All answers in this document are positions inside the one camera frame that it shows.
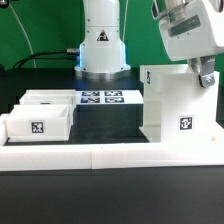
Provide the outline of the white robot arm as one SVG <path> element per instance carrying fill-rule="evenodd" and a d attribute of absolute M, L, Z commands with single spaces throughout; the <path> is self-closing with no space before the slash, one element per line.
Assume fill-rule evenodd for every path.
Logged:
<path fill-rule="evenodd" d="M 127 71 L 119 33 L 119 0 L 83 0 L 85 38 L 77 73 L 112 78 Z M 185 60 L 202 87 L 215 84 L 215 56 L 224 53 L 224 0 L 152 0 L 151 13 L 170 60 Z"/>

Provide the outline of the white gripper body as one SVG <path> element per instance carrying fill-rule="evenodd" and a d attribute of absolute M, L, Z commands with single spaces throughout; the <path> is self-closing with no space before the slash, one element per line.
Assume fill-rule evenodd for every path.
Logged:
<path fill-rule="evenodd" d="M 171 61 L 224 53 L 224 0 L 153 0 L 151 12 Z"/>

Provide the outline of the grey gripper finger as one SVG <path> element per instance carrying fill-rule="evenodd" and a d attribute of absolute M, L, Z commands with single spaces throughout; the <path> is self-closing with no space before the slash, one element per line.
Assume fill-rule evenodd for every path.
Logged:
<path fill-rule="evenodd" d="M 200 58 L 200 84 L 208 88 L 215 84 L 214 77 L 215 58 L 206 56 Z"/>
<path fill-rule="evenodd" d="M 200 72 L 200 66 L 198 63 L 198 60 L 196 58 L 191 58 L 187 60 L 189 68 L 194 72 L 194 73 L 199 73 Z"/>

